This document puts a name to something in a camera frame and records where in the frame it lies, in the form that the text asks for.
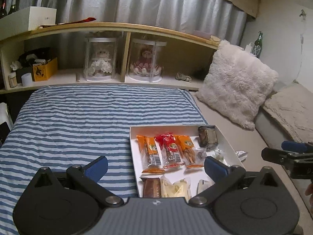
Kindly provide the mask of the person right hand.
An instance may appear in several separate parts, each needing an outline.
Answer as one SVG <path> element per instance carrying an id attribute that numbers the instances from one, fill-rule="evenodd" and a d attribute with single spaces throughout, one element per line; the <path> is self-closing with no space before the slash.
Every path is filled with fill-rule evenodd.
<path id="1" fill-rule="evenodd" d="M 305 190 L 305 196 L 309 196 L 313 194 L 313 182 L 309 184 L 309 186 Z"/>

